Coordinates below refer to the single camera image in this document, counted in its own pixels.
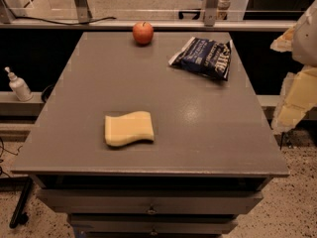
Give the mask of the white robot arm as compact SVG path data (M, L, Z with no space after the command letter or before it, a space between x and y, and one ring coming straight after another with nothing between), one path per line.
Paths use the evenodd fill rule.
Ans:
M292 58L303 65L300 72L289 72L282 83L270 124L274 134L281 134L294 129L317 105L317 0L270 48L291 52Z

